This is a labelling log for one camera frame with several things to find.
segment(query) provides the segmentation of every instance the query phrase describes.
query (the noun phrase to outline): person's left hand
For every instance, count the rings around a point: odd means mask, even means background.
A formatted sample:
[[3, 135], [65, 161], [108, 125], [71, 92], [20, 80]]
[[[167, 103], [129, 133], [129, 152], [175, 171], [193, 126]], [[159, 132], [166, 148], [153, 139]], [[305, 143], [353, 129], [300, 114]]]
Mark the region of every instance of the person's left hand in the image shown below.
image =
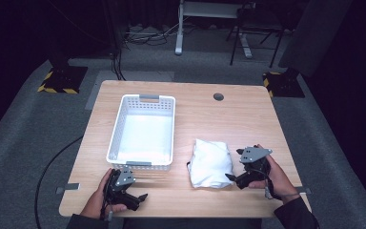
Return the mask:
[[[107, 181], [110, 178], [111, 173], [112, 169], [109, 169], [108, 172], [103, 176], [102, 180], [100, 181], [99, 187], [89, 198], [80, 216], [92, 219], [100, 219], [100, 211], [102, 209], [104, 199], [103, 190], [107, 184]], [[110, 210], [112, 210], [114, 213], [121, 212], [127, 210], [127, 206], [124, 204], [110, 205], [106, 208], [106, 215], [110, 212]]]

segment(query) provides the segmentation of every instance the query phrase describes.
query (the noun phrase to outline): white plastic basket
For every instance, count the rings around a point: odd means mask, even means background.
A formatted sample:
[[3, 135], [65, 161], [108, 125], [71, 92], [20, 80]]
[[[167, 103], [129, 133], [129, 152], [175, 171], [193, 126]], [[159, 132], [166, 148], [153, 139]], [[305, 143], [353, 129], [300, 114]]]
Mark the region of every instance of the white plastic basket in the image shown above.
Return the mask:
[[169, 170], [173, 161], [175, 99], [125, 94], [112, 131], [107, 161], [115, 168]]

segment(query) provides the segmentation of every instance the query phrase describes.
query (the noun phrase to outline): gray basket handle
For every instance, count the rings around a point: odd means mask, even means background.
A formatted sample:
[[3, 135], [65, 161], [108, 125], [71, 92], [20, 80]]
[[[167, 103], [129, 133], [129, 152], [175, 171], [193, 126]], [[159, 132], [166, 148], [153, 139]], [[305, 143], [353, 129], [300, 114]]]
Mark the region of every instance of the gray basket handle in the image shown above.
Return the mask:
[[145, 161], [126, 161], [126, 165], [133, 166], [152, 166], [153, 164]]
[[159, 95], [156, 95], [156, 94], [140, 94], [139, 99], [159, 99]]

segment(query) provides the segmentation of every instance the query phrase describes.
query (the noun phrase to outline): person's arm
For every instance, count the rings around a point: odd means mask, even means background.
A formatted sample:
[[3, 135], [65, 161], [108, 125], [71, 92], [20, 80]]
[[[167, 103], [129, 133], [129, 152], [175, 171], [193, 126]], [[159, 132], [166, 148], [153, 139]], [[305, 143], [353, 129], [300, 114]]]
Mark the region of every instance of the person's arm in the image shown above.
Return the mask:
[[[70, 222], [68, 223], [67, 229], [107, 229], [109, 223], [104, 220], [100, 220], [100, 211], [103, 205], [104, 194], [103, 190], [106, 186], [107, 181], [112, 173], [112, 169], [103, 176], [100, 181], [99, 187], [91, 195], [88, 202], [80, 215], [73, 214]], [[106, 209], [108, 214], [112, 210], [114, 213], [127, 210], [127, 206], [124, 204], [111, 205]]]
[[[316, 218], [308, 210], [304, 200], [288, 179], [281, 167], [271, 156], [266, 156], [270, 163], [269, 178], [274, 186], [274, 193], [281, 197], [283, 205], [274, 213], [286, 229], [316, 229], [319, 228]], [[253, 181], [249, 188], [265, 188], [266, 181]]]

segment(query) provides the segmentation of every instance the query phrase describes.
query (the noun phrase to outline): human hand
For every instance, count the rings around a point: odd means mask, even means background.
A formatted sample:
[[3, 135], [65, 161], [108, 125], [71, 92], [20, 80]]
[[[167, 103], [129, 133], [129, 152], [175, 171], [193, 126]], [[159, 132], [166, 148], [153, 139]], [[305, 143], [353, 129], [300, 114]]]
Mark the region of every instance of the human hand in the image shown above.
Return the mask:
[[[284, 204], [287, 202], [299, 198], [299, 193], [293, 184], [288, 179], [287, 175], [281, 169], [281, 167], [275, 162], [275, 160], [270, 156], [267, 155], [266, 159], [270, 163], [270, 173], [269, 178], [273, 183], [274, 186], [274, 193], [281, 197], [281, 200]], [[249, 188], [265, 188], [266, 181], [265, 180], [258, 180], [249, 183]]]
[[[102, 209], [104, 199], [103, 190], [110, 178], [111, 173], [112, 169], [109, 169], [108, 172], [103, 176], [99, 187], [97, 187], [97, 190], [91, 195], [84, 209], [82, 210], [80, 214], [81, 216], [92, 219], [100, 219], [100, 211]], [[121, 212], [127, 210], [127, 206], [124, 204], [110, 205], [106, 208], [106, 215], [110, 212], [110, 210], [112, 210], [114, 213]]]

